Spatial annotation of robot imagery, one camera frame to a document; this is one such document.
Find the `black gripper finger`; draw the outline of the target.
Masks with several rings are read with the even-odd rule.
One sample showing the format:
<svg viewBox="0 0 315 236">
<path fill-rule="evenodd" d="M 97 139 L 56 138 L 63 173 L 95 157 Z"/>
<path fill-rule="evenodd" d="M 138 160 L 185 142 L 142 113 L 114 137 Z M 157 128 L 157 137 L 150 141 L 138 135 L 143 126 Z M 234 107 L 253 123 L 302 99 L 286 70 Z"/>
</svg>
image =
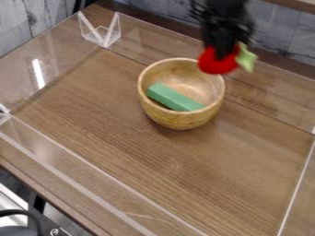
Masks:
<svg viewBox="0 0 315 236">
<path fill-rule="evenodd" d="M 235 45 L 239 42 L 239 28 L 205 26 L 202 28 L 202 37 L 205 47 L 214 48 L 215 59 L 223 60 L 233 53 Z"/>
</svg>

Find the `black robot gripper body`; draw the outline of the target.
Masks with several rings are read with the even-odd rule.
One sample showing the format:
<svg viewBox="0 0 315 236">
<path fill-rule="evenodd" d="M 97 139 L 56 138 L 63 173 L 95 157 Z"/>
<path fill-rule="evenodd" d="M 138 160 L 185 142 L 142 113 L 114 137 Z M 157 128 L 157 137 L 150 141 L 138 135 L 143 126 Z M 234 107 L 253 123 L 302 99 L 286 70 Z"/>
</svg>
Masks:
<svg viewBox="0 0 315 236">
<path fill-rule="evenodd" d="M 223 30 L 229 37 L 250 43 L 255 21 L 247 9 L 249 0 L 190 0 L 189 14 L 201 25 L 202 39 L 215 42 L 215 34 Z"/>
</svg>

